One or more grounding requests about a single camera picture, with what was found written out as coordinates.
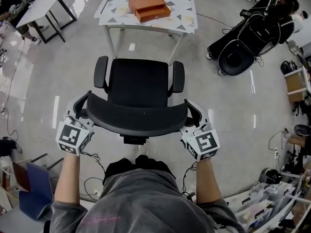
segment black hair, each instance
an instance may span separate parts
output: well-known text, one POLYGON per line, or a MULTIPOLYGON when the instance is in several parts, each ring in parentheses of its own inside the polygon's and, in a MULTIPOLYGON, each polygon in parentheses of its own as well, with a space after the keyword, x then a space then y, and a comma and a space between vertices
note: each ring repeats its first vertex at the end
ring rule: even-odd
POLYGON ((297 12, 299 9, 299 2, 297 0, 285 0, 286 3, 290 4, 293 8, 293 12, 297 12))
POLYGON ((303 15, 303 17, 305 18, 305 19, 308 19, 308 13, 307 12, 305 12, 304 10, 301 12, 302 13, 302 15, 303 15))

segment black table leg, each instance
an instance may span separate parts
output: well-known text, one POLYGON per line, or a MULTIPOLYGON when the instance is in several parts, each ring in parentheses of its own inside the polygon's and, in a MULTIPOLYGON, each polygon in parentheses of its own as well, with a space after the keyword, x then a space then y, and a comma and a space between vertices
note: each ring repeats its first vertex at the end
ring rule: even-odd
POLYGON ((38 24, 35 21, 33 21, 33 25, 35 27, 35 30, 38 32, 38 35, 41 37, 42 41, 44 42, 44 44, 46 44, 48 41, 46 40, 46 38, 42 34, 41 30, 39 29, 38 24))
POLYGON ((60 29, 64 29, 65 27, 67 27, 68 25, 72 24, 73 22, 75 22, 77 20, 76 17, 74 17, 73 13, 70 11, 70 9, 65 5, 65 3, 63 2, 63 0, 58 0, 58 2, 60 3, 60 5, 64 8, 64 10, 66 10, 66 12, 68 13, 68 15, 71 17, 71 21, 66 23, 64 26, 60 27, 60 29))
POLYGON ((55 16, 53 15, 52 11, 49 10, 49 12, 50 12, 51 16, 54 18, 54 20, 56 21, 56 23, 58 24, 58 21, 56 20, 56 18, 55 18, 55 16))
POLYGON ((49 19, 48 15, 45 15, 45 17, 47 18, 47 20, 49 21, 49 23, 52 25, 52 27, 54 28, 54 30, 56 31, 56 33, 59 35, 59 37, 63 40, 63 42, 66 42, 65 39, 62 37, 61 33, 55 28, 54 24, 51 22, 51 20, 49 19))

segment wheel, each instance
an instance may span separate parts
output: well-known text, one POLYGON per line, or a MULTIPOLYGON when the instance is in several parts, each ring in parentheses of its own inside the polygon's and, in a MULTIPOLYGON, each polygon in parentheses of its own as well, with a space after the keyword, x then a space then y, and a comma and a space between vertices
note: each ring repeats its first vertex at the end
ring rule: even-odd
POLYGON ((210 53, 207 53, 206 58, 207 58, 208 60, 211 60, 211 59, 213 58, 213 56, 211 56, 210 53))

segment glossy floor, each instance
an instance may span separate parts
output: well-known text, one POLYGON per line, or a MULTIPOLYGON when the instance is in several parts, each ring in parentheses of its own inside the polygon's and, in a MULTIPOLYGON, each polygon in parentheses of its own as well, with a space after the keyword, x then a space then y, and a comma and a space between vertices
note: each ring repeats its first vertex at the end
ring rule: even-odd
MULTIPOLYGON (((103 29, 93 18, 101 1, 64 0, 78 19, 62 31, 66 43, 55 37, 48 44, 34 46, 28 40, 24 43, 18 33, 2 30, 5 36, 2 47, 8 49, 1 69, 6 84, 10 83, 18 63, 7 103, 9 130, 18 130, 18 142, 25 158, 47 152, 48 157, 42 160, 47 165, 61 158, 62 153, 53 140, 67 103, 89 89, 101 97, 106 96, 104 91, 93 87, 98 57, 110 56, 103 29)), ((181 94, 174 94, 169 104, 178 104, 187 98, 208 110, 221 143, 212 162, 220 189, 227 196, 255 182, 263 168, 275 167, 274 153, 268 150, 269 138, 284 127, 292 129, 305 118, 293 116, 286 96, 279 66, 284 60, 294 58, 286 45, 279 45, 265 55, 264 67, 254 64, 236 77, 220 77, 217 63, 205 57, 207 46, 222 36, 223 28, 228 28, 224 24, 233 26, 240 21, 240 10, 250 7, 247 0, 195 0, 195 3, 198 30, 184 40, 176 55, 176 60, 185 66, 185 89, 181 94)), ((52 11, 60 23, 69 20, 59 4, 54 5, 52 11)), ((42 19, 39 24, 48 22, 42 19)), ((175 37, 155 32, 117 29, 111 32, 113 41, 120 43, 119 58, 167 61, 177 41, 175 37)), ((6 135, 3 116, 0 116, 0 135, 6 135)), ((150 142, 150 156, 167 163, 181 187, 184 173, 194 160, 180 143, 180 134, 155 137, 150 142)), ((272 147, 281 149, 280 142, 281 137, 276 137, 272 147)), ((135 146, 124 145, 115 133, 100 128, 85 151, 99 153, 104 167, 122 157, 133 160, 137 154, 135 146)), ((82 156, 81 181, 92 176, 102 178, 103 172, 93 159, 82 156)), ((186 178, 187 188, 192 185, 195 185, 194 172, 186 178)), ((98 181, 87 184, 89 193, 95 188, 101 188, 98 181)))

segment chair armrest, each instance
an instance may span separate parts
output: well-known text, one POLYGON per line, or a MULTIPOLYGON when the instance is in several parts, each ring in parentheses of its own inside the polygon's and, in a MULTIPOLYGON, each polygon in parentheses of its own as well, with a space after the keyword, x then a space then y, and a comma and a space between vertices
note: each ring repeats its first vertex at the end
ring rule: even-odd
POLYGON ((184 90, 185 85, 185 70, 184 65, 179 61, 173 63, 173 83, 169 89, 168 97, 172 93, 181 93, 184 90))
POLYGON ((104 88, 108 94, 108 86, 106 83, 106 71, 107 71, 108 57, 99 57, 94 71, 94 86, 96 88, 104 88))

